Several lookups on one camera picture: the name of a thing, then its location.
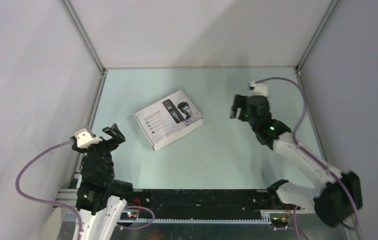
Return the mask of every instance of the floor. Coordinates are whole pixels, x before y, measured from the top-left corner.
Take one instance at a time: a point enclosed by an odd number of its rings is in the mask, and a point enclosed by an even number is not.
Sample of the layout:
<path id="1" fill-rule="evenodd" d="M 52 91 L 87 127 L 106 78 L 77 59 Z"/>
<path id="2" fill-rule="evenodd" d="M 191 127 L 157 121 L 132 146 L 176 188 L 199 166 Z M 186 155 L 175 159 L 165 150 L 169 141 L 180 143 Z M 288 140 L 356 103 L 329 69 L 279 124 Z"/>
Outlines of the floor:
<path id="1" fill-rule="evenodd" d="M 234 95 L 249 95 L 249 82 L 268 77 L 297 81 L 290 67 L 110 69 L 93 133 L 105 136 L 102 128 L 118 125 L 126 142 L 113 151 L 116 179 L 135 189 L 266 189 L 280 179 L 311 187 L 248 123 L 229 118 Z M 273 117 L 293 128 L 303 108 L 299 91 L 278 80 L 267 85 Z M 155 152 L 133 114 L 177 90 L 202 113 L 203 125 Z M 297 136 L 319 155 L 308 117 Z"/>

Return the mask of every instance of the box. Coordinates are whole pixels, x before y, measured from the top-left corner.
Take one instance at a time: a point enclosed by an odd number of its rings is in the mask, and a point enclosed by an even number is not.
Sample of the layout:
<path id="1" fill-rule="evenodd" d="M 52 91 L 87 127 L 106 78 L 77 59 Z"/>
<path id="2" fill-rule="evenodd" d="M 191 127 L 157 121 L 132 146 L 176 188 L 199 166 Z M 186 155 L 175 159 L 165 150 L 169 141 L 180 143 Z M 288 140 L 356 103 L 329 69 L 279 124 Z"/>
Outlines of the box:
<path id="1" fill-rule="evenodd" d="M 203 116 L 179 90 L 134 114 L 158 151 L 203 124 Z"/>

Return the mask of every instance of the product box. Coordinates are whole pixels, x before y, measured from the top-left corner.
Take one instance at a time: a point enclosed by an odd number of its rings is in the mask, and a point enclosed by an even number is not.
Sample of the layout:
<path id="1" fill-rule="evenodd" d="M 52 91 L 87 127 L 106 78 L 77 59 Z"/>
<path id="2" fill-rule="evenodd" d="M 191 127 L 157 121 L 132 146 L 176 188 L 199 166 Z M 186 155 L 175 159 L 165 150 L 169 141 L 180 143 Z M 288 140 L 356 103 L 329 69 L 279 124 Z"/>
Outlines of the product box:
<path id="1" fill-rule="evenodd" d="M 203 116 L 179 90 L 134 114 L 158 151 L 203 124 Z"/>

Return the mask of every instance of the gray wall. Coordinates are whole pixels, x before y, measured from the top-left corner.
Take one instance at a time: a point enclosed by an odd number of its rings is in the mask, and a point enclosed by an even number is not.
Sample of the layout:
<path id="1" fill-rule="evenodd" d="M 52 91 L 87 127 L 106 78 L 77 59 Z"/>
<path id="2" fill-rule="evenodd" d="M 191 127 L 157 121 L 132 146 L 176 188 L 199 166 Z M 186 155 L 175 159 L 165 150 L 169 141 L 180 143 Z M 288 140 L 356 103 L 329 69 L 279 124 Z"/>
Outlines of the gray wall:
<path id="1" fill-rule="evenodd" d="M 341 1 L 301 72 L 327 157 L 360 176 L 362 231 L 378 239 L 378 1 Z"/>
<path id="2" fill-rule="evenodd" d="M 21 197 L 15 179 L 84 126 L 98 79 L 60 1 L 0 0 L 0 239 L 37 239 L 52 207 Z M 40 159 L 23 191 L 54 200 L 74 157 L 68 146 Z"/>

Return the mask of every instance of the white table surface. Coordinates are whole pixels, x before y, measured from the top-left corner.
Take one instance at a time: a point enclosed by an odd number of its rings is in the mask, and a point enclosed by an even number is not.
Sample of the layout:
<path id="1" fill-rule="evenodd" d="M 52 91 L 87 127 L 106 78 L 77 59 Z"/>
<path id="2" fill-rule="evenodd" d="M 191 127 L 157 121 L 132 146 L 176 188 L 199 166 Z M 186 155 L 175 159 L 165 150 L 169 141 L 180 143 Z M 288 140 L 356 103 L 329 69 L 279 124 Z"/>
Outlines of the white table surface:
<path id="1" fill-rule="evenodd" d="M 250 95 L 248 82 L 268 77 L 297 81 L 290 67 L 109 70 L 93 132 L 106 137 L 102 128 L 118 125 L 126 142 L 112 152 L 116 179 L 135 189 L 266 189 L 280 179 L 311 187 L 248 123 L 229 118 L 234 95 Z M 303 107 L 299 91 L 279 80 L 267 85 L 273 117 L 293 128 Z M 203 126 L 155 152 L 133 114 L 177 90 L 203 114 Z M 319 155 L 308 117 L 297 136 Z"/>

